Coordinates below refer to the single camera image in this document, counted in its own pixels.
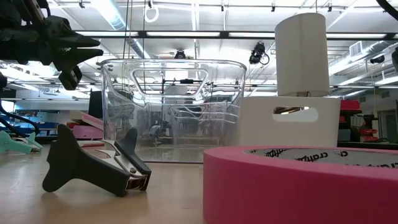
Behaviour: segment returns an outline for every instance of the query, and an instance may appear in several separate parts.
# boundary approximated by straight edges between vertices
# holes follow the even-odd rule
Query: ceiling light
[[[195,12],[195,5],[196,3],[191,4],[191,20],[192,20],[192,30],[195,31],[197,29],[197,19],[196,19],[196,12]]]
[[[276,96],[277,92],[271,91],[245,91],[245,96]]]
[[[220,32],[147,32],[150,37],[219,37]]]
[[[32,91],[38,91],[39,89],[32,86],[32,85],[27,85],[27,84],[22,84],[22,87],[28,90],[32,90]]]
[[[362,79],[362,78],[363,78],[363,77],[360,77],[360,76],[355,77],[355,78],[350,78],[349,80],[346,80],[346,81],[340,83],[339,85],[347,85],[347,84],[356,82],[356,81],[358,81],[358,80],[360,80],[360,79]]]
[[[275,33],[257,33],[257,32],[230,32],[230,37],[270,37],[275,38]]]
[[[96,37],[124,37],[125,35],[136,37],[138,32],[125,31],[77,31],[78,34]]]
[[[381,81],[376,82],[375,84],[376,85],[384,85],[384,84],[393,83],[393,82],[398,82],[398,76],[385,78]]]
[[[396,89],[398,86],[380,86],[381,89]]]
[[[366,91],[366,90],[359,90],[359,91],[355,91],[355,92],[353,92],[353,93],[348,93],[348,94],[347,94],[347,95],[345,95],[345,96],[354,96],[354,95],[357,95],[357,94],[363,93],[364,91]]]
[[[113,0],[91,0],[91,4],[114,29],[121,30],[126,27],[123,16]]]
[[[26,84],[26,83],[29,83],[29,84],[32,84],[32,85],[50,85],[51,84],[50,82],[23,82],[23,81],[16,81],[15,82],[15,84],[18,84],[18,85],[19,84]]]
[[[2,100],[22,100],[22,98],[1,98]]]
[[[368,89],[368,88],[374,88],[373,86],[340,86],[338,85],[337,88],[360,88],[360,89]]]
[[[91,91],[91,90],[93,90],[93,91],[101,91],[98,87],[96,87],[96,86],[89,86],[89,85],[86,85],[86,86],[79,86],[79,89],[81,89],[81,90],[83,90],[83,91]]]
[[[44,101],[44,100],[49,100],[49,99],[46,99],[46,98],[31,98],[31,99],[22,99],[22,100],[36,100],[36,101]]]
[[[61,92],[65,95],[74,96],[76,98],[89,98],[90,97],[89,95],[79,92],[79,91],[68,91],[68,90],[62,89]]]
[[[387,34],[326,34],[327,38],[368,39],[384,38]]]

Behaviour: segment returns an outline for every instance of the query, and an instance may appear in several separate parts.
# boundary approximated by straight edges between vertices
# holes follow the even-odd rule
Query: pink object
[[[96,147],[96,146],[104,146],[105,142],[103,141],[78,141],[80,147]]]
[[[76,125],[73,127],[73,135],[77,139],[103,139],[104,131],[87,125]]]
[[[305,148],[307,150],[292,146],[207,149],[203,158],[203,215],[207,223],[396,222],[398,169],[383,166],[398,167],[398,160],[393,161],[398,153],[370,149]],[[256,154],[248,153],[256,149],[259,149],[254,152]],[[291,156],[301,152],[309,152],[311,156],[280,159],[289,157],[286,154]],[[359,156],[356,160],[358,155],[365,155],[364,159]],[[345,165],[349,160],[366,165],[370,163],[367,159],[374,156],[389,162],[375,164],[381,167]]]
[[[78,124],[89,124],[100,130],[104,130],[104,122],[98,118],[88,115],[81,111],[70,111],[70,119]]]

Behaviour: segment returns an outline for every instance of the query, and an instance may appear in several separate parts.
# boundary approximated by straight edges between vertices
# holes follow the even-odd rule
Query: fluorescent light
[[[87,35],[87,36],[99,36],[99,37],[124,37],[138,36],[138,32],[124,32],[124,31],[78,31],[78,34]]]
[[[192,20],[192,30],[195,31],[197,29],[197,19],[195,13],[195,5],[196,3],[191,4],[191,20]]]
[[[258,33],[258,32],[230,32],[230,37],[272,37],[275,38],[275,33]]]
[[[90,90],[101,91],[97,86],[89,86],[89,85],[79,86],[79,89],[84,90],[84,91],[90,91]]]
[[[338,85],[337,88],[361,88],[361,89],[368,89],[368,88],[374,88],[373,86],[340,86]]]
[[[51,83],[50,82],[23,82],[23,81],[16,81],[15,82],[15,84],[25,84],[25,83],[29,83],[29,84],[33,84],[33,85],[46,85],[46,84],[48,84],[48,85],[51,85]]]
[[[14,85],[14,86],[21,87],[21,88],[25,88],[27,90],[32,90],[32,91],[38,91],[39,90],[38,88],[36,88],[34,86],[31,86],[31,85],[26,85],[26,84],[17,85],[17,84],[13,84],[13,83],[10,83],[10,84]]]
[[[90,96],[87,95],[86,93],[82,93],[79,91],[68,91],[65,89],[60,90],[63,94],[66,94],[68,96],[74,96],[76,98],[89,98]]]
[[[380,86],[381,89],[396,89],[398,86]]]
[[[52,101],[76,101],[76,99],[51,99]]]
[[[50,65],[43,65],[41,62],[30,61],[27,65],[15,64],[15,66],[22,67],[24,70],[30,71],[30,74],[34,72],[38,75],[51,77],[51,78],[53,78],[54,75],[59,73],[53,63]]]
[[[114,29],[121,30],[126,27],[123,16],[120,15],[114,1],[111,0],[91,0],[91,4],[104,17]]]
[[[375,84],[376,85],[384,85],[384,84],[393,83],[393,82],[398,82],[398,76],[385,78],[381,81],[376,82]]]
[[[22,86],[23,86],[24,88],[26,88],[26,89],[28,89],[28,90],[32,90],[32,91],[38,91],[38,90],[39,90],[38,88],[36,88],[36,87],[34,87],[34,86],[31,86],[31,85],[27,85],[27,84],[22,84]]]
[[[362,78],[363,78],[363,77],[360,77],[360,76],[355,77],[355,78],[350,78],[349,80],[346,80],[346,81],[340,83],[339,85],[347,85],[347,84],[356,82],[356,81],[358,81],[358,80],[360,80],[360,79],[362,79]]]
[[[353,92],[353,93],[348,93],[347,95],[345,95],[345,96],[354,96],[354,95],[357,95],[357,94],[360,94],[360,93],[363,93],[365,90],[359,90],[359,91],[355,91],[355,92]]]
[[[276,96],[277,92],[271,91],[245,91],[244,96]]]
[[[44,101],[44,100],[49,100],[49,99],[46,99],[46,98],[42,98],[42,99],[39,99],[39,98],[34,98],[34,99],[22,99],[22,100],[35,100],[35,101]]]
[[[387,34],[326,34],[327,38],[367,39],[383,38]]]
[[[2,98],[2,100],[22,100],[22,98]]]
[[[220,32],[147,32],[147,35],[150,37],[219,37]]]

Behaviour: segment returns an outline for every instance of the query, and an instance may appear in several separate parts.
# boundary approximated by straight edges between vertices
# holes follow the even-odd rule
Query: cable
[[[47,17],[51,16],[51,11],[50,11],[50,8],[48,6],[45,8],[45,10],[47,11]]]
[[[269,63],[269,61],[270,61],[270,58],[269,58],[269,56],[268,56],[267,54],[264,54],[264,56],[267,56],[268,61],[267,61],[267,63],[262,63],[262,62],[260,61],[260,64],[261,64],[261,65],[268,65],[268,63]]]
[[[143,18],[145,20],[146,17],[146,9],[147,9],[147,0],[144,0],[144,14]],[[142,23],[142,30],[145,31],[145,22]],[[145,59],[145,38],[142,39],[142,58]]]
[[[130,29],[129,29],[129,39],[131,40],[131,29],[132,29],[132,0],[131,0],[131,10],[130,10]]]
[[[1,105],[1,99],[0,99],[0,112],[4,113],[4,114],[5,114],[6,116],[8,116],[8,117],[16,118],[16,119],[19,119],[19,120],[21,120],[21,121],[25,121],[26,123],[29,123],[29,124],[33,125],[33,127],[35,128],[35,133],[36,133],[36,134],[39,134],[39,133],[40,133],[39,127],[38,127],[37,124],[34,123],[33,121],[31,121],[31,120],[29,120],[29,119],[26,119],[26,118],[23,118],[23,117],[21,117],[21,116],[15,115],[15,114],[8,113],[8,112],[2,107],[2,105]],[[11,126],[7,121],[5,121],[3,118],[0,118],[0,122],[1,122],[3,125],[5,125],[5,127],[8,128],[8,129],[9,129],[10,131],[12,131],[13,133],[15,133],[15,134],[17,134],[17,135],[19,135],[19,136],[21,136],[21,137],[23,137],[23,138],[29,137],[29,135],[19,132],[17,129],[15,129],[13,126]]]
[[[129,17],[129,3],[130,3],[130,0],[127,0],[126,23],[125,23],[125,28],[124,28],[124,44],[123,44],[123,58],[122,59],[124,59],[124,54],[126,53],[127,20]]]
[[[380,7],[382,7],[390,16],[392,16],[395,20],[398,21],[398,11],[392,7],[387,0],[376,0],[379,3]]]

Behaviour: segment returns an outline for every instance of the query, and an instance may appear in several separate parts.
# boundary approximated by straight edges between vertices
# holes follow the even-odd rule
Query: ceiling beam
[[[16,82],[10,82],[10,84],[30,84],[30,85],[62,85],[60,82],[29,82],[29,81],[16,81]],[[87,85],[102,85],[102,83],[91,83],[91,82],[81,82],[79,83],[78,86],[87,86]],[[161,86],[161,83],[146,83],[147,86]],[[198,86],[198,85],[192,85],[192,84],[179,84],[176,83],[174,84],[175,86]],[[234,84],[219,84],[219,85],[214,85],[214,87],[239,87],[239,85],[234,85]],[[245,84],[245,88],[253,88],[253,87],[259,87],[259,88],[277,88],[277,85],[261,85],[261,84]],[[359,89],[359,90],[367,90],[367,89],[397,89],[398,85],[380,85],[380,86],[375,86],[375,85],[368,85],[368,86],[362,86],[362,85],[331,85],[329,88],[335,88],[335,89]]]
[[[333,22],[331,22],[331,24],[328,25],[328,27],[326,28],[326,30],[329,30],[331,27],[333,27],[338,21],[340,21],[342,18],[344,18],[351,10],[353,10],[355,8],[355,4],[356,4],[357,0],[354,0],[349,6],[348,8],[346,8]]]
[[[91,38],[125,39],[120,30],[75,30]],[[217,31],[217,30],[132,30],[131,37],[138,39],[235,39],[275,40],[275,32],[261,31]],[[398,32],[327,32],[327,40],[398,40]]]

